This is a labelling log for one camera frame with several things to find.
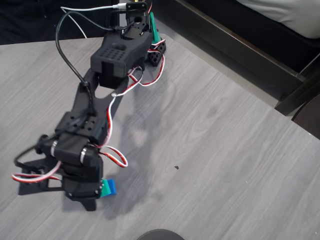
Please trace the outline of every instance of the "cable connector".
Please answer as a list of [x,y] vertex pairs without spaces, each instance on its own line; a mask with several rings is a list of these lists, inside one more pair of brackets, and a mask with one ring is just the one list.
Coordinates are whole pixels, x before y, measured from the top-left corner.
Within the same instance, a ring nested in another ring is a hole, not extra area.
[[127,4],[126,3],[119,3],[116,5],[112,6],[114,9],[126,9],[127,8]]

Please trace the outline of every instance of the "gray wooden table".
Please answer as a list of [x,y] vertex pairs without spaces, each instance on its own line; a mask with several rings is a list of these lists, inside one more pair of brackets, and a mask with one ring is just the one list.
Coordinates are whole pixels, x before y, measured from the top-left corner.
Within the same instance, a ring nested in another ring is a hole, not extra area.
[[[161,80],[128,93],[114,119],[110,144],[129,167],[105,162],[118,193],[95,212],[62,192],[17,195],[14,156],[54,130],[78,79],[54,42],[0,46],[1,240],[135,240],[158,228],[186,240],[320,238],[319,140],[166,39]],[[84,74],[100,43],[62,48]]]

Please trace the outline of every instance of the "white cable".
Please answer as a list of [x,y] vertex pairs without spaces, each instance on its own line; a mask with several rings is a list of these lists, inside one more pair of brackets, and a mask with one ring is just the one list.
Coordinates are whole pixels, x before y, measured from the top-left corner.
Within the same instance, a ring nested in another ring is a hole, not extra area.
[[21,178],[21,177],[17,177],[15,176],[14,174],[12,175],[12,179],[13,180],[16,180],[18,182],[21,182],[21,183],[37,183],[37,182],[41,182],[43,180],[46,180],[48,178],[50,178],[53,174],[55,174],[58,169],[60,168],[61,166],[61,161],[58,161],[56,166],[51,170],[49,171],[48,173],[44,174],[44,175],[41,175],[39,177],[35,177],[35,178],[31,178],[31,179],[26,179],[26,178]]
[[[137,66],[134,68],[133,71],[131,71],[131,73],[129,73],[129,75],[131,75],[136,69],[139,69],[139,68],[141,69],[141,72],[142,72],[142,68],[140,66]],[[119,94],[114,93],[113,96],[114,97],[121,97],[121,96],[127,94],[128,92],[130,92],[132,89],[134,89],[141,82],[143,76],[144,75],[142,74],[141,78],[139,80],[135,81],[135,83],[132,84],[131,86],[129,86],[123,93],[119,93]]]
[[[62,10],[65,14],[67,13],[66,10],[63,9],[63,6],[61,7],[61,10]],[[70,16],[70,15],[69,15],[68,17],[69,17],[69,18],[75,23],[75,25],[80,29],[80,31],[82,32],[84,38],[87,39],[87,36],[86,36],[85,32],[82,30],[82,28],[81,28],[81,27],[79,26],[79,24],[76,22],[76,20],[74,20],[73,17]]]
[[[94,7],[94,8],[84,8],[84,9],[81,9],[81,8],[70,8],[70,7],[64,7],[64,6],[61,6],[61,10],[66,14],[67,11],[66,10],[69,10],[69,11],[78,11],[78,12],[86,12],[86,11],[94,11],[94,10],[100,10],[100,9],[126,9],[126,6],[127,4],[126,3],[119,3],[119,4],[116,4],[116,5],[112,5],[112,6],[100,6],[100,7]],[[72,16],[68,16],[74,23],[75,25],[80,29],[80,31],[82,32],[83,36],[85,39],[87,39],[87,36],[85,34],[85,32],[82,30],[82,28],[79,26],[79,24],[76,22],[76,20],[73,19]]]
[[[16,173],[15,176],[35,178],[35,177],[42,177],[43,175],[41,175],[41,174]],[[50,179],[54,179],[54,180],[59,180],[59,181],[61,181],[61,179],[58,178],[58,177],[56,177],[56,176],[50,176],[49,178],[50,178]]]
[[64,10],[69,10],[69,11],[87,12],[87,11],[95,11],[95,10],[102,10],[102,9],[126,9],[127,4],[126,3],[119,3],[116,5],[112,5],[112,6],[98,6],[98,7],[93,7],[93,8],[70,8],[70,7],[65,7],[65,6],[61,6],[60,8],[64,9]]

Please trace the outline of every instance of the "green piece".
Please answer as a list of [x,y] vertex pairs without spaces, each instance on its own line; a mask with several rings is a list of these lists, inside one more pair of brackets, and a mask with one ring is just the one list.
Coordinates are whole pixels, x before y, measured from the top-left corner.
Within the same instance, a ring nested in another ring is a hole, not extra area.
[[103,179],[102,180],[102,189],[101,189],[101,194],[100,194],[100,197],[106,197],[108,195],[111,194],[111,190],[110,190],[110,187],[109,187],[109,184],[108,184],[108,180],[106,179]]
[[151,30],[152,30],[152,34],[153,34],[152,44],[157,44],[158,42],[161,41],[161,37],[160,37],[159,32],[157,31],[154,13],[150,12],[149,16],[150,16]]

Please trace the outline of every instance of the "white fabric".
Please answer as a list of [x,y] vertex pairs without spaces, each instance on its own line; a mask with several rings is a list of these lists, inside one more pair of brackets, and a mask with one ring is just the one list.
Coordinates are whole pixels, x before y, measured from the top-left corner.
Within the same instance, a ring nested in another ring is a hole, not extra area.
[[320,38],[320,0],[237,1],[306,38]]

